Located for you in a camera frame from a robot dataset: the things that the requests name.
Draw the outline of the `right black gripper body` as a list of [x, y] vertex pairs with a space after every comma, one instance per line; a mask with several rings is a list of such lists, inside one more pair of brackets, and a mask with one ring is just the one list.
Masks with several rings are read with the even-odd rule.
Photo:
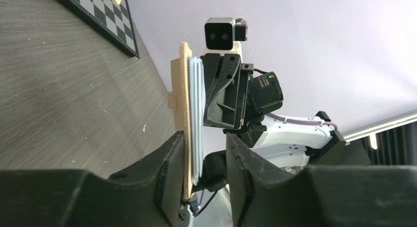
[[274, 72], [257, 68], [252, 71], [259, 75], [253, 77], [252, 73], [249, 74], [245, 114], [241, 126], [244, 131], [261, 122], [266, 114], [281, 108], [284, 100], [279, 79]]

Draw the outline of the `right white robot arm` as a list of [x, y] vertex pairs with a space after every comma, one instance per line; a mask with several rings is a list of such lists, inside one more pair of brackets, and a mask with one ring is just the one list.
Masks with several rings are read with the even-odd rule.
[[362, 146], [348, 144], [329, 116], [276, 115], [283, 93], [273, 72], [256, 68], [237, 54], [201, 56], [206, 83], [205, 125], [234, 134], [245, 145], [286, 171], [307, 165], [369, 165]]

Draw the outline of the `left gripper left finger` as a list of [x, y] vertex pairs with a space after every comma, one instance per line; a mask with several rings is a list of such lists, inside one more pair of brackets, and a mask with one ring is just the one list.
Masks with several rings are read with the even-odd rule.
[[87, 170], [3, 170], [3, 227], [177, 227], [184, 135], [101, 178]]

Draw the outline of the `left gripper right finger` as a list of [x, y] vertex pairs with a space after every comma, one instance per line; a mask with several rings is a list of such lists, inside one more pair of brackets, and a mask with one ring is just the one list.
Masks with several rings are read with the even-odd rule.
[[298, 174], [226, 139], [236, 227], [414, 227], [415, 166], [307, 166]]

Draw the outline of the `beige leather card holder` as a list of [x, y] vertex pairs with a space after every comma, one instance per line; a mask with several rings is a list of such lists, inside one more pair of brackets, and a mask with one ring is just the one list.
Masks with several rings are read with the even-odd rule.
[[180, 43], [179, 57], [171, 60], [171, 82], [168, 108], [174, 111], [175, 129], [184, 133], [183, 198], [190, 199], [203, 175], [206, 89], [203, 62], [187, 42]]

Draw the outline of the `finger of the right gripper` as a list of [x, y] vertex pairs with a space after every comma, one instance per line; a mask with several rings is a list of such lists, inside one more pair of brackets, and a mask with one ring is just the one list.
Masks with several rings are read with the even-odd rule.
[[241, 56], [207, 53], [200, 59], [206, 84], [204, 124], [221, 129], [239, 129], [248, 85], [248, 73], [242, 71]]

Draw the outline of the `black white chessboard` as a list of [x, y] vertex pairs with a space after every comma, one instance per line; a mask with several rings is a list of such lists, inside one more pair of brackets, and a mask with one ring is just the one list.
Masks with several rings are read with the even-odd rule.
[[57, 0], [129, 57], [139, 58], [128, 1]]

